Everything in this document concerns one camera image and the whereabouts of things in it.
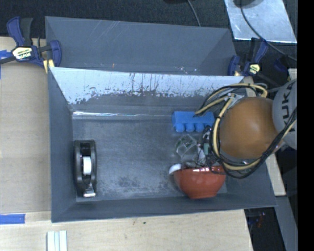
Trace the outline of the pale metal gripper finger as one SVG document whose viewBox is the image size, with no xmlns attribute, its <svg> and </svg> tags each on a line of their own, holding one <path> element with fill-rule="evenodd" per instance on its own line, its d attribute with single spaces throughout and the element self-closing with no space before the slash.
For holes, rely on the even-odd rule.
<svg viewBox="0 0 314 251">
<path fill-rule="evenodd" d="M 197 140 L 190 134 L 182 135 L 175 143 L 176 149 L 189 149 L 197 145 Z"/>
<path fill-rule="evenodd" d="M 197 162 L 198 161 L 198 148 L 191 147 L 191 148 L 178 148 L 177 153 L 180 157 L 180 161 L 184 162 Z"/>
</svg>

